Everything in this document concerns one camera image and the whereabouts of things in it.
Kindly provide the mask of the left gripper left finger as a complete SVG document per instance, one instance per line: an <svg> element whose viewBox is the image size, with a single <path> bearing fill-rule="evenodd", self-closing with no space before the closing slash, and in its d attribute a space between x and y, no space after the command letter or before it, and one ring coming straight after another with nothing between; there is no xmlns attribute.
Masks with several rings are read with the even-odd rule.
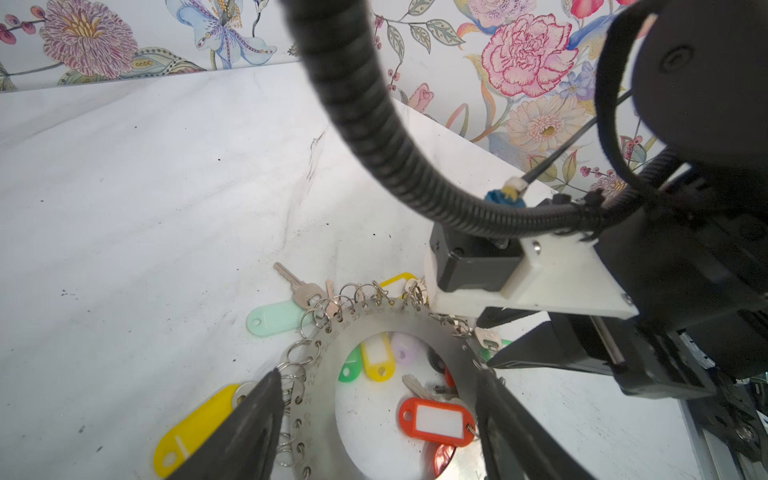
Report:
<svg viewBox="0 0 768 480"><path fill-rule="evenodd" d="M270 478L284 409L281 387L277 370L240 384L232 414L168 478Z"/></svg>

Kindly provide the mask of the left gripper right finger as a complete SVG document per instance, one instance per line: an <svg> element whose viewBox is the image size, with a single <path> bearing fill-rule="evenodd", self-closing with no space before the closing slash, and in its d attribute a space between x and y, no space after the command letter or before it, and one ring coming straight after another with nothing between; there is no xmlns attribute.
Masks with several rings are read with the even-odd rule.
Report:
<svg viewBox="0 0 768 480"><path fill-rule="evenodd" d="M489 479L590 479L492 373L477 381L475 411Z"/></svg>

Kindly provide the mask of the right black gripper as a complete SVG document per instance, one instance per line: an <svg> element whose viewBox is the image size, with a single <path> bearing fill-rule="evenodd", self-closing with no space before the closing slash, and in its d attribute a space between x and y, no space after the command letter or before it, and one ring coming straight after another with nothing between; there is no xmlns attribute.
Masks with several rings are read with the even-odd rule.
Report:
<svg viewBox="0 0 768 480"><path fill-rule="evenodd" d="M492 356L490 367L607 375L625 394L644 398L714 395L714 380L678 333L703 310L697 304L707 281L699 268L700 248L679 239L608 239L599 244L598 255L628 290L638 316L552 313Z"/></svg>

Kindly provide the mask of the round metal key organizer disc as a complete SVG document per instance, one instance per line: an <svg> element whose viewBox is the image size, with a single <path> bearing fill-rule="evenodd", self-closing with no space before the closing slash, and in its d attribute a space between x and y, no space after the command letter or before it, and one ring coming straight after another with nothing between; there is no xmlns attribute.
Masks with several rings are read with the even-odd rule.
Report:
<svg viewBox="0 0 768 480"><path fill-rule="evenodd" d="M279 369L286 402L278 463L298 479L481 479L486 470L475 425L474 440L454 447L411 438L398 423L408 398L458 404L475 420L476 383L487 366L461 318L433 313L413 286L395 296L376 283L352 296L307 311L299 339ZM408 366L386 382L363 370L351 383L338 380L350 352L369 337L403 332L425 344Z"/></svg>

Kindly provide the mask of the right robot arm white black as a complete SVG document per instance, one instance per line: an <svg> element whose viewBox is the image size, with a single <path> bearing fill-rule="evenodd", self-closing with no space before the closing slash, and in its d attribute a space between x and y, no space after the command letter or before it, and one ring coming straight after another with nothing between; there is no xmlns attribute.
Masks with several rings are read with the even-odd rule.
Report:
<svg viewBox="0 0 768 480"><path fill-rule="evenodd" d="M665 149L622 166L613 97L634 35L634 102ZM638 310L628 320L550 319L491 358L612 376L630 396L682 399L725 444L715 465L767 463L767 5L640 1L613 23L598 66L601 146L626 190L611 203L599 257Z"/></svg>

